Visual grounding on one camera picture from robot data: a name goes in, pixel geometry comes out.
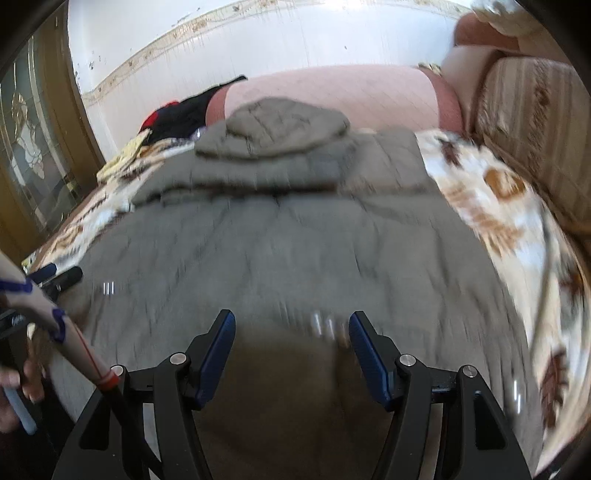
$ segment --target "silver screw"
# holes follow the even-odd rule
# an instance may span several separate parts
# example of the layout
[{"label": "silver screw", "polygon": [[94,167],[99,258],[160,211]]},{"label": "silver screw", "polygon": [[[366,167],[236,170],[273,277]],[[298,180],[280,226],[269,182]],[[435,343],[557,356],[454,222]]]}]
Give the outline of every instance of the silver screw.
[{"label": "silver screw", "polygon": [[187,355],[185,355],[184,353],[175,353],[173,356],[170,357],[170,363],[172,363],[173,365],[180,365],[185,363],[186,359]]},{"label": "silver screw", "polygon": [[469,378],[474,378],[478,375],[478,370],[476,370],[476,367],[471,365],[464,365],[464,368],[462,368],[462,373],[464,373],[464,375]]},{"label": "silver screw", "polygon": [[111,371],[117,375],[118,377],[120,377],[121,375],[123,375],[123,367],[121,365],[113,365],[111,367]]},{"label": "silver screw", "polygon": [[400,355],[400,363],[406,365],[407,367],[411,367],[415,363],[417,363],[417,359],[414,358],[412,355],[405,353],[404,355]]}]

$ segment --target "gray comforter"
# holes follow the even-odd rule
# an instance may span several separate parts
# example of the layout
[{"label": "gray comforter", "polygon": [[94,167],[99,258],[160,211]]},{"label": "gray comforter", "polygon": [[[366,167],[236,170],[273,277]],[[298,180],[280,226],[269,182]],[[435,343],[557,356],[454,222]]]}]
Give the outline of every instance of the gray comforter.
[{"label": "gray comforter", "polygon": [[[196,417],[215,478],[370,478],[389,415],[346,347],[355,310],[428,366],[475,365],[535,468],[540,398],[522,322],[412,132],[353,133],[339,112],[262,100],[168,160],[134,203],[60,303],[130,370],[184,351],[233,310],[232,353]],[[50,372],[77,416],[92,386],[57,355]],[[432,467],[435,408],[431,426]]]}]

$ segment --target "blue pad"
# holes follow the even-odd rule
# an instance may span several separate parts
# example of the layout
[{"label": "blue pad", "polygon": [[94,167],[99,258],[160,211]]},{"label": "blue pad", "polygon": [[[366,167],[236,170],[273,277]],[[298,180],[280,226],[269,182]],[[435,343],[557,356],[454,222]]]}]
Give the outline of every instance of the blue pad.
[{"label": "blue pad", "polygon": [[236,319],[234,314],[228,310],[201,367],[199,390],[195,396],[199,408],[203,408],[213,398],[235,336]]},{"label": "blue pad", "polygon": [[372,398],[380,403],[385,409],[389,409],[392,403],[393,385],[389,383],[394,382],[394,378],[389,378],[388,370],[386,369],[380,355],[378,354],[374,343],[370,336],[377,337],[375,330],[369,324],[369,328],[373,331],[368,332],[363,326],[362,320],[358,317],[362,312],[355,312],[349,319],[349,337],[351,344],[357,355],[357,360],[363,371],[363,376],[367,383],[369,393]]}]

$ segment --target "beige cushion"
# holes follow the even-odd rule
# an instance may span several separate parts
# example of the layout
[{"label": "beige cushion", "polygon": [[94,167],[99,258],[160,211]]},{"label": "beige cushion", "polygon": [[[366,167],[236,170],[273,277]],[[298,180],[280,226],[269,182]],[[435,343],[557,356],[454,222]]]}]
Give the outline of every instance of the beige cushion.
[{"label": "beige cushion", "polygon": [[536,185],[562,228],[591,242],[590,97],[574,68],[504,58],[486,78],[476,136]]},{"label": "beige cushion", "polygon": [[474,129],[478,100],[486,75],[497,60],[508,54],[502,48],[469,45],[454,47],[443,60],[441,75],[456,92],[467,134],[471,134]]}]

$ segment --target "white wall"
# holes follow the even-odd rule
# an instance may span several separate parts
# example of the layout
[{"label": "white wall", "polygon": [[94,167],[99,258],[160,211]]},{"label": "white wall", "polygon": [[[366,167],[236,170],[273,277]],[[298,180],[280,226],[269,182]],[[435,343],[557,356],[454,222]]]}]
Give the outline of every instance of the white wall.
[{"label": "white wall", "polygon": [[68,33],[80,91],[90,92],[161,35],[225,0],[70,0]]},{"label": "white wall", "polygon": [[107,160],[160,105],[242,73],[440,63],[465,12],[445,0],[221,2],[70,0],[77,84]]}]

